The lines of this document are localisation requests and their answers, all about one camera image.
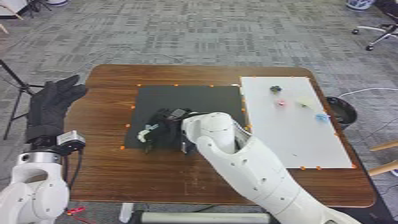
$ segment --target gray carpet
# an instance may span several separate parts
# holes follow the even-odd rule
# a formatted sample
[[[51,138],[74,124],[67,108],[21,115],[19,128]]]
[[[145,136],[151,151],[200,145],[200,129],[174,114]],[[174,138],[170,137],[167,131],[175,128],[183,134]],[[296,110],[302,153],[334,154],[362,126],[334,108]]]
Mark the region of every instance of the gray carpet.
[[[87,78],[92,67],[111,63],[302,66],[312,71],[330,96],[369,87],[398,87],[396,39],[385,40],[367,52],[364,46],[378,33],[350,34],[355,25],[378,25],[390,20],[374,8],[351,12],[341,0],[71,0],[51,12],[42,10],[33,19],[24,16],[24,21],[0,22],[10,31],[8,35],[0,33],[0,56],[33,83],[71,74]],[[1,127],[16,93],[1,81]],[[398,157],[396,149],[369,152],[371,146],[398,139],[398,120],[389,123],[398,118],[398,92],[367,91],[344,99],[358,111],[357,123],[344,133],[371,168]],[[0,141],[0,189],[24,148],[23,131],[19,120],[10,139]],[[373,181],[382,193],[398,184],[390,173]],[[394,216],[396,199],[398,188],[392,188],[383,200]],[[83,216],[101,224],[115,223],[119,204],[83,204],[88,209]],[[149,209],[190,211],[195,207],[151,205]],[[216,209],[257,211],[254,207]],[[74,222],[65,217],[56,223]]]

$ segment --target table leg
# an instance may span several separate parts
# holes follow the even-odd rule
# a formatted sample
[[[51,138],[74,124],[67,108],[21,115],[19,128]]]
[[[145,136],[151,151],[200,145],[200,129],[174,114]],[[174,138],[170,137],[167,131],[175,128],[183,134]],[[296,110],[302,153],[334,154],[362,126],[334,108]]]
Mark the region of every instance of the table leg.
[[[0,24],[0,30],[3,31],[3,33],[7,33],[8,34],[8,31],[7,31],[7,29],[5,29],[5,27],[3,27],[3,25]]]
[[[398,141],[392,141],[392,142],[387,142],[382,145],[374,146],[369,150],[378,151],[378,150],[389,149],[396,146],[398,146]]]
[[[374,176],[382,173],[385,173],[387,171],[398,169],[398,160],[394,160],[390,163],[383,164],[382,166],[378,166],[376,168],[369,169],[369,176]]]
[[[120,215],[119,215],[119,220],[122,223],[127,223],[127,220],[131,218],[131,213],[133,213],[133,203],[122,203]]]

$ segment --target table surface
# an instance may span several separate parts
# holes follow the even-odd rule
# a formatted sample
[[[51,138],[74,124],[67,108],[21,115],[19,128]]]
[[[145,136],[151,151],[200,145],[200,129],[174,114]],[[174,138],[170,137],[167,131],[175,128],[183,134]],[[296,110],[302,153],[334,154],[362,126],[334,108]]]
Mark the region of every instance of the table surface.
[[[184,156],[177,151],[145,154],[142,150],[120,149],[138,85],[231,85],[239,84],[239,76],[309,77],[330,111],[312,74],[298,67],[99,65],[94,68],[88,93],[74,103],[65,119],[65,130],[78,130],[87,140],[71,200],[252,204],[229,187],[199,153]],[[374,201],[373,189],[334,116],[332,124],[357,168],[289,169],[289,173],[326,206],[367,207]]]

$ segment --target small object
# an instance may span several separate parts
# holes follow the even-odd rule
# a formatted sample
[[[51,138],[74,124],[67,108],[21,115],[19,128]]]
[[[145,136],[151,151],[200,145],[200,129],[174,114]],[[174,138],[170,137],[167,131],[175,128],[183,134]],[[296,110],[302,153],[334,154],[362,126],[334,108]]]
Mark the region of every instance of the small object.
[[[366,51],[373,51],[373,49],[374,49],[374,47],[369,45],[369,46],[366,47]]]
[[[296,103],[300,104],[302,107],[309,107],[312,105],[312,100],[309,97],[300,97],[296,99]]]
[[[282,91],[282,88],[279,86],[271,86],[270,91],[273,94],[277,94]]]
[[[390,170],[390,173],[398,177],[398,169]]]
[[[282,107],[286,106],[286,101],[284,100],[277,100],[277,105]]]
[[[328,115],[326,114],[316,114],[314,118],[316,118],[318,121],[328,122]]]
[[[72,208],[65,211],[65,214],[71,216],[74,215],[76,213],[83,212],[85,211],[85,207],[78,207],[78,208]]]

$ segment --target whiteboard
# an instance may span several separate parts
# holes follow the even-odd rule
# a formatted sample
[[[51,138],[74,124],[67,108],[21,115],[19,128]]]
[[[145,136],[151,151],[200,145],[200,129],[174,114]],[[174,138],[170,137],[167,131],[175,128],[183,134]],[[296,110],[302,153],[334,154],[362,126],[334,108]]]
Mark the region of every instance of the whiteboard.
[[[279,86],[275,94],[270,87]],[[241,77],[252,135],[287,168],[351,168],[344,146],[305,77]]]

